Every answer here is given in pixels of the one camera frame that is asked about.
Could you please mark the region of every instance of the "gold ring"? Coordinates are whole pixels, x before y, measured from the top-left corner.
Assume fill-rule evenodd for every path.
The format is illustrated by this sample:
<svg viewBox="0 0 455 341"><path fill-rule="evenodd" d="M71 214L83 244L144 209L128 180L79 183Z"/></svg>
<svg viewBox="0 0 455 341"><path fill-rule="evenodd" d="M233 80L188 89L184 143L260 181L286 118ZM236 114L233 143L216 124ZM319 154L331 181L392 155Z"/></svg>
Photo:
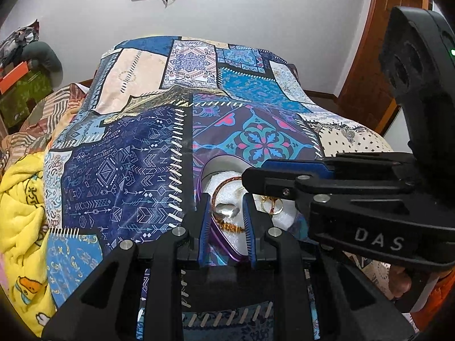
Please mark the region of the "gold ring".
<svg viewBox="0 0 455 341"><path fill-rule="evenodd" d="M277 198L274 198L274 197L268 197L268 196L261 196L261 208L263 211L265 211L266 213L270 214L270 215L278 215L280 214L282 211L283 211L283 207L284 207L284 204L283 204L283 200L281 199L277 199ZM267 200L270 200L271 204L272 204L272 207L270 208L269 211L267 211L267 209L265 208L264 204ZM278 209L277 211L275 210L275 205L276 205L276 202L277 201L280 201L281 202L281 208Z"/></svg>

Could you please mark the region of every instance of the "wooden door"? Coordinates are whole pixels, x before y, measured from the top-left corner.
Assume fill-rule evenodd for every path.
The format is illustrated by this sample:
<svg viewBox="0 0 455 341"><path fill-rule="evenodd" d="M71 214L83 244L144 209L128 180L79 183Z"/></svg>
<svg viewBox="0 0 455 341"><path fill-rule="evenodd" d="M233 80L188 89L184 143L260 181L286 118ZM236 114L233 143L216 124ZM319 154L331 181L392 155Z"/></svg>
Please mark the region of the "wooden door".
<svg viewBox="0 0 455 341"><path fill-rule="evenodd" d="M337 101L342 116L378 133L398 110L378 59L390 11L397 5L422 7L422 0L371 0L357 54Z"/></svg>

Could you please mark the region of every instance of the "white wall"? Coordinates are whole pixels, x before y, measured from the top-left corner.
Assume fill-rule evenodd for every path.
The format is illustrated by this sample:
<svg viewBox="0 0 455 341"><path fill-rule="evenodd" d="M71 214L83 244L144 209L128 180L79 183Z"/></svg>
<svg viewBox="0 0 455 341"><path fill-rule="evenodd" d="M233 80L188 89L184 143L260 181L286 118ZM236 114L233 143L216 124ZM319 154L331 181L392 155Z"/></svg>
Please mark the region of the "white wall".
<svg viewBox="0 0 455 341"><path fill-rule="evenodd" d="M409 133L404 120L403 110L400 109L394 121L384 135L385 140L393 151L412 153L408 146Z"/></svg>
<svg viewBox="0 0 455 341"><path fill-rule="evenodd" d="M439 9L439 6L436 5L436 3L433 1L433 11L436 11L437 13L441 14L442 16L444 16L444 14L442 13L441 9Z"/></svg>
<svg viewBox="0 0 455 341"><path fill-rule="evenodd" d="M365 0L174 0L168 7L162 0L18 0L0 39L37 18L40 40L62 61L63 84L93 77L100 56L122 40L171 34L271 50L297 65L305 89L334 93L364 7Z"/></svg>
<svg viewBox="0 0 455 341"><path fill-rule="evenodd" d="M368 17L370 3L371 0L363 0L351 48L349 50L348 57L346 59L346 62L344 63L343 69L341 70L340 78L338 79L338 83L334 90L334 95L336 97L340 95L341 90L343 89L344 82L348 77L349 71L351 70L352 63L357 53L357 49L359 48L360 40L362 39L363 29L365 28L365 24Z"/></svg>

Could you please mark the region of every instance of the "ring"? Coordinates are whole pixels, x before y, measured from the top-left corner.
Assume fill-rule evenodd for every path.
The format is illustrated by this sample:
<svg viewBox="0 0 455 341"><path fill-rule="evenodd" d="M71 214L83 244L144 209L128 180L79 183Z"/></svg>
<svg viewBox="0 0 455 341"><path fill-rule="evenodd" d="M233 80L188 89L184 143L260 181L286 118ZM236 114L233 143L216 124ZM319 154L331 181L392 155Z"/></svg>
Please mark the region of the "ring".
<svg viewBox="0 0 455 341"><path fill-rule="evenodd" d="M270 204L271 204L269 209L265 208L265 203L267 202L267 200L269 200ZM279 204L277 204L278 201L281 204L281 207L279 209L276 209L277 208L276 205L279 205ZM266 213L268 213L270 215L278 215L283 211L283 201L281 199L277 199L277 198L273 198L273 197L262 196L261 208L263 211L265 211Z"/></svg>

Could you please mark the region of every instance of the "arrow pattern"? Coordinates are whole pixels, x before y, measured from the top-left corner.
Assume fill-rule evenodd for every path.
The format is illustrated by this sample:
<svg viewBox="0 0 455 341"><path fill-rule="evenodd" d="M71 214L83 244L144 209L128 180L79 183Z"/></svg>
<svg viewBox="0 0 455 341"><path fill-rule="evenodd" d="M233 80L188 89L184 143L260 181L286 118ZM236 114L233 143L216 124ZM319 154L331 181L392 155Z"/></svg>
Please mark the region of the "arrow pattern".
<svg viewBox="0 0 455 341"><path fill-rule="evenodd" d="M122 117L106 126L98 143L73 150L61 178L64 226L106 227L110 249L119 236L146 242L179 224L170 215L179 202L169 197L176 194L169 170L175 163L172 131L181 114L163 105Z"/></svg>

